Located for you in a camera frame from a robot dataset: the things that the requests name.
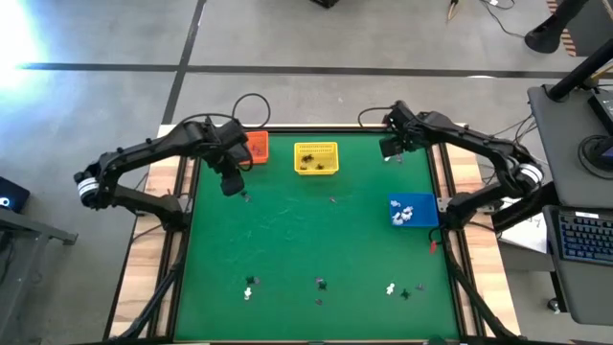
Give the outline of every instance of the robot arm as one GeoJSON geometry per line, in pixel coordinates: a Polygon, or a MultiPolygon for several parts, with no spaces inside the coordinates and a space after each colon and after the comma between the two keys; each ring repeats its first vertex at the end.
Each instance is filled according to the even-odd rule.
{"type": "Polygon", "coordinates": [[[235,119],[221,127],[209,119],[180,123],[164,137],[104,153],[83,172],[77,172],[74,177],[81,203],[95,210],[123,206],[130,212],[145,211],[156,215],[165,229],[182,228],[184,215],[174,196],[158,197],[126,188],[118,184],[121,175],[174,155],[202,158],[221,174],[221,190],[231,196],[244,188],[238,162],[251,159],[246,142],[247,136],[235,119]]]}
{"type": "Polygon", "coordinates": [[[485,156],[491,161],[498,182],[473,194],[457,194],[447,205],[444,222],[450,229],[462,229],[475,215],[477,208],[505,196],[521,198],[539,188],[543,172],[528,150],[512,141],[494,138],[457,126],[436,111],[415,115],[402,101],[392,106],[383,123],[393,135],[380,140],[385,157],[414,151],[439,143],[485,156]]]}

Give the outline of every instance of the yellow plastic basket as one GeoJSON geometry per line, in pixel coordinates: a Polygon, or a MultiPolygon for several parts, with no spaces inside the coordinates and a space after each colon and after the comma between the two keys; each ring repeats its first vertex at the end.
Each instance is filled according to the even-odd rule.
{"type": "Polygon", "coordinates": [[[323,175],[338,172],[336,143],[294,144],[294,170],[300,175],[323,175]]]}

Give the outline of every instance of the green mat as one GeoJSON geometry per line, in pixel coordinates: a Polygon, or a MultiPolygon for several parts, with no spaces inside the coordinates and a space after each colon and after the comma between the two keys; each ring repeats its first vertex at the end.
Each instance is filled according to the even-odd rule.
{"type": "Polygon", "coordinates": [[[432,193],[426,152],[383,162],[378,139],[271,133],[268,163],[243,174],[250,202],[203,166],[175,340],[458,338],[443,252],[430,255],[429,229],[390,223],[389,193],[432,193]],[[294,143],[329,141],[337,174],[293,171],[294,143]],[[248,276],[261,282],[245,301],[248,276]]]}

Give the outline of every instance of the blue tray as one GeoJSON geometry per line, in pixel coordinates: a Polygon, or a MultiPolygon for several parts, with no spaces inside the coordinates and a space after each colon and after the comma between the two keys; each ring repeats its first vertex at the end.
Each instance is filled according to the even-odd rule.
{"type": "Polygon", "coordinates": [[[394,226],[403,227],[436,227],[439,226],[439,208],[433,194],[429,193],[391,193],[388,195],[390,207],[390,223],[394,226]],[[400,206],[392,206],[392,200],[400,203],[400,206]],[[401,225],[392,222],[392,217],[397,212],[402,212],[406,207],[413,207],[413,215],[401,225]]]}

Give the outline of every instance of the orange object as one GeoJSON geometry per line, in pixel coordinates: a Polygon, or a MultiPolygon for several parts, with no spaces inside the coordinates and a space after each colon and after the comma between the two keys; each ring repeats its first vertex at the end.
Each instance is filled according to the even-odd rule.
{"type": "Polygon", "coordinates": [[[253,157],[253,164],[265,164],[268,161],[268,132],[265,130],[247,132],[247,148],[253,157]]]}

